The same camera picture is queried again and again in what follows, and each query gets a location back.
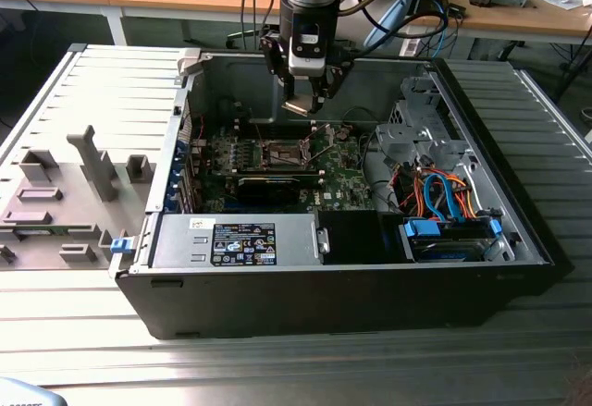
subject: electronic component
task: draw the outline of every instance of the electronic component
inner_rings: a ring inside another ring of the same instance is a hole
[[[299,197],[300,181],[294,178],[241,178],[237,187],[239,203],[247,205],[291,206]]]
[[[271,166],[302,166],[303,159],[298,145],[270,142],[266,145],[266,151]]]
[[[497,220],[471,219],[458,223],[410,220],[405,233],[417,263],[485,261],[500,234]]]

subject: robotic arm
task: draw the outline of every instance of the robotic arm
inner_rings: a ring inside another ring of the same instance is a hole
[[[364,9],[372,1],[374,0],[358,0],[356,6],[340,10],[341,0],[280,0],[279,33],[270,31],[265,34],[261,38],[261,47],[269,72],[277,75],[283,85],[283,106],[286,109],[302,116],[318,112],[326,99],[335,96],[352,69],[355,57],[372,52],[395,35],[402,37],[394,31],[410,22],[405,16],[410,10],[415,11],[419,3],[419,0],[395,1],[378,24]],[[366,48],[353,55],[333,43],[338,17],[349,16],[360,10],[373,22],[376,29],[366,40]],[[434,16],[434,13],[416,13],[414,18],[421,16]],[[431,34],[446,28],[446,17],[440,18],[442,26]],[[312,95],[296,95],[295,80],[308,80],[312,86]]]
[[[284,107],[306,116],[335,95],[353,66],[333,44],[341,0],[280,1],[279,33],[266,34],[261,45],[269,72],[283,83]],[[312,96],[295,95],[295,79],[309,80]]]

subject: metal workbench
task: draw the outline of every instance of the metal workbench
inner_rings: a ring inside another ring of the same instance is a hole
[[[93,68],[142,65],[146,68],[136,70],[135,78],[103,77],[92,86],[132,96],[136,89],[169,90],[174,85],[165,76],[175,66],[163,56],[174,52],[89,46],[68,53],[0,151],[5,165],[19,143],[33,137],[44,112],[54,108],[60,88],[90,81],[86,75],[96,74]],[[586,222],[592,213],[587,179],[592,167],[586,146],[542,95],[524,92],[526,75],[505,64],[453,63],[450,69],[575,266],[548,292],[512,302],[479,328],[159,341],[105,270],[5,271],[0,272],[0,375],[50,388],[68,404],[85,406],[561,404],[592,361],[592,228]],[[150,78],[149,72],[163,78]],[[153,117],[161,112],[148,110],[148,102],[141,107],[136,110]],[[96,109],[84,111],[93,117]],[[156,155],[163,132],[164,125],[151,146],[124,148]],[[0,198],[11,182],[5,170],[0,167]],[[563,219],[564,210],[570,220]]]

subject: power supply label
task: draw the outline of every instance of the power supply label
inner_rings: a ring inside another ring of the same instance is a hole
[[[276,265],[276,225],[215,224],[212,265]]]

